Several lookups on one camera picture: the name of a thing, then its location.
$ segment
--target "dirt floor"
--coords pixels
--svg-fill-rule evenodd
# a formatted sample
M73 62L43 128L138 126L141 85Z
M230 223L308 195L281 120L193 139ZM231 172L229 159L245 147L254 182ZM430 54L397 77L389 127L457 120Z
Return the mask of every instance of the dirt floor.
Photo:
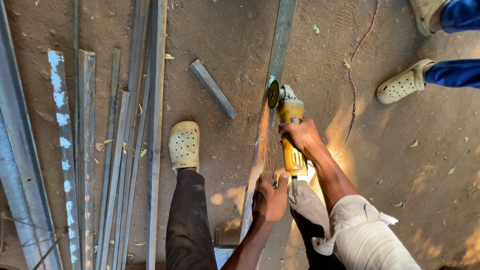
M170 1L166 52L175 59L166 60L165 67L158 262L165 260L165 227L175 189L168 134L179 121L196 121L200 126L200 173L206 180L212 233L221 227L223 244L238 243L241 215L234 207L243 196L252 164L278 7L278 0ZM305 103L305 116L314 119L333 154L347 136L354 99L343 64L368 31L375 4L374 0L297 3L282 83ZM46 52L50 48L65 54L72 109L72 2L5 0L5 5L50 209L55 228L61 231L67 222ZM128 88L134 9L133 0L81 1L80 48L96 53L97 142L107 136L114 47L122 53L119 89ZM474 31L422 37L409 1L380 0L373 31L351 67L358 92L357 120L349 144L336 160L379 211L399 219L392 230L423 269L445 264L480 269L480 92L427 85L425 91L392 105L380 104L374 93L383 81L421 59L480 58L479 41L480 33ZM196 59L239 113L235 120L223 115L188 69ZM272 141L277 140L272 134ZM409 147L416 140L418 146ZM278 150L272 143L269 168L282 159ZM100 162L95 166L97 231L105 151L95 151L95 157ZM147 167L144 158L128 246L136 259L128 259L127 264L145 262L146 245L134 243L146 241ZM454 173L447 175L453 167ZM0 199L6 207L4 195ZM395 207L400 202L404 208ZM6 221L5 229L7 250L17 248L13 224ZM308 268L288 209L265 248L261 269ZM60 252L65 269L70 269L67 238L61 240ZM26 269L21 251L8 254L0 264Z

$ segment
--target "yellow angle grinder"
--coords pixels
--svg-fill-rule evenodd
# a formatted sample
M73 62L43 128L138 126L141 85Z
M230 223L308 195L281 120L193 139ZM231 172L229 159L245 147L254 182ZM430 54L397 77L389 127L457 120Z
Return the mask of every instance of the yellow angle grinder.
M281 123L299 125L303 119L303 102L297 99L290 86L280 87L277 80L273 80L268 89L268 107L271 110L276 107ZM285 171L292 176L292 196L295 199L292 203L297 204L298 179L307 176L307 159L287 133L282 135L282 148Z

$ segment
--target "hand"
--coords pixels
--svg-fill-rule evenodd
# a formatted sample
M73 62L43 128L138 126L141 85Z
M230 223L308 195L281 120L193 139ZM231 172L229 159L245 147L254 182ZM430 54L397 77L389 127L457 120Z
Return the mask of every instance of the hand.
M312 147L325 148L322 139L318 135L317 129L313 120L304 117L302 122L297 124L281 123L278 126L278 133L288 133L293 140L293 143L303 152L308 160L313 160L311 155Z
M283 172L278 178L278 188L273 186L275 180L272 172L263 172L257 180L253 194L253 221L279 221L287 208L288 173Z

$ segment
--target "metal rod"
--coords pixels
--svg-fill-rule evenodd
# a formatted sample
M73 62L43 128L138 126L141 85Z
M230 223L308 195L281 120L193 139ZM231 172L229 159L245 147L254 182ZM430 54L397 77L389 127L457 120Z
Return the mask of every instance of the metal rod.
M113 128L115 125L115 105L117 101L117 88L119 79L120 67L120 50L113 48L113 68L112 68L112 82L110 85L110 111L108 114L108 131L107 139L113 139ZM103 231L105 227L105 212L107 211L107 197L108 197L108 180L110 179L110 163L112 158L112 145L107 143L107 153L105 157L105 170L103 174L103 190L102 190L102 205L100 209L100 228L98 229L98 243L96 252L95 270L100 269L100 261L102 254Z
M125 235L125 222L127 212L126 198L128 198L129 196L130 179L132 176L133 144L135 142L135 127L139 108L138 97L140 94L140 87L143 75L149 11L150 0L137 1L137 6L135 10L135 23L133 26L132 57L130 64L130 77L128 87L128 91L130 92L129 110L127 113L128 129L125 130L124 135L127 156L122 159L120 170L120 184L118 196L119 211L117 211L117 224L115 230L113 269L115 269L118 265L119 251L123 250L123 239L120 239L120 236Z
M72 269L81 270L77 187L75 185L75 169L73 167L72 126L70 125L70 109L68 106L67 85L65 81L65 60L63 58L63 53L49 50L48 62L50 62L55 111L57 115L60 115L60 117L64 119L64 121L59 121L58 123L62 156L63 187L65 189L68 235L70 239L70 257Z
M55 240L55 242L53 243L53 245L47 250L47 252L45 253L45 255L43 255L43 257L40 259L40 261L35 265L35 267L33 267L32 270L37 270L40 268L40 266L42 265L43 261L47 258L47 256L50 254L50 252L52 252L52 250L55 248L55 246L58 244L58 242L60 241L60 239L65 235L65 233L67 232L68 229L65 229L63 231L63 233L59 236L57 236L57 239Z
M145 119L148 110L148 97L150 96L150 65L148 66L147 70L147 78L145 80L145 87L144 87L144 97L142 100L142 108L143 112L140 115L140 121L138 123L138 133L137 133L137 140L135 144L135 156L133 157L133 169L132 169L132 179L130 181L130 193L128 196L128 206L127 206L127 220L125 222L125 235L122 236L123 239L123 250L120 250L119 257L119 264L118 269L125 270L125 265L127 262L127 247L128 247L128 239L129 239L129 232L130 232L130 224L132 221L132 207L133 207L133 197L135 195L135 185L137 182L137 172L138 172L138 162L140 161L140 152L142 147L142 138L144 136L144 128L145 128Z
M78 185L78 158L80 156L79 129L79 92L78 92L78 0L73 0L73 101L75 103L73 116L73 153L75 185Z
M93 182L95 142L95 53L78 50L80 110L80 219L82 220L82 268L93 269Z
M110 174L110 185L108 191L108 201L107 201L107 213L105 215L105 229L103 232L102 248L101 248L101 259L100 259L100 269L106 269L107 267L107 257L108 257L108 244L110 240L110 233L113 223L113 212L115 206L115 196L117 193L117 184L119 181L119 172L120 172L120 161L122 156L122 144L123 136L125 134L126 122L127 122L127 111L128 111L128 100L130 97L130 92L121 91L120 94L120 114L117 117L117 132L115 138L113 139L113 159L112 159L112 172Z
M158 219L158 182L160 177L160 147L162 141L163 79L165 69L165 38L167 36L167 0L153 0L150 144L148 150L148 195L147 195L147 254L146 269L155 269L156 224Z
M55 234L3 1L0 1L0 70L0 180L8 191L5 194L13 218L35 226L27 228L15 223L20 244L27 245ZM24 249L29 269L54 243L52 239ZM43 268L62 269L56 245L44 260Z
M247 234L250 224L252 223L253 192L258 177L265 169L268 139L270 137L270 131L272 130L272 123L275 116L275 110L270 110L267 105L268 88L274 79L281 83L296 4L297 0L280 0L278 7L272 51L270 53L270 63L268 65L264 89L264 99L260 111L255 151L253 153L252 170L250 172L246 199L244 200L243 205L240 242Z
M200 59L190 64L190 70L195 74L197 79L205 87L205 90L213 98L215 103L220 107L222 112L230 119L235 119L237 112L233 108L232 104L228 101L227 97L223 94L222 90L216 85L210 73L200 62Z

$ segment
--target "blue trousers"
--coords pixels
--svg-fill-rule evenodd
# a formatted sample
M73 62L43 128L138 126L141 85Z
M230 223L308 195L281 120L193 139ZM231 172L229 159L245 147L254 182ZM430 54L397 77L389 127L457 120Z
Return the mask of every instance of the blue trousers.
M452 0L442 10L440 26L447 33L480 30L480 0ZM480 59L441 61L427 72L429 84L480 89Z

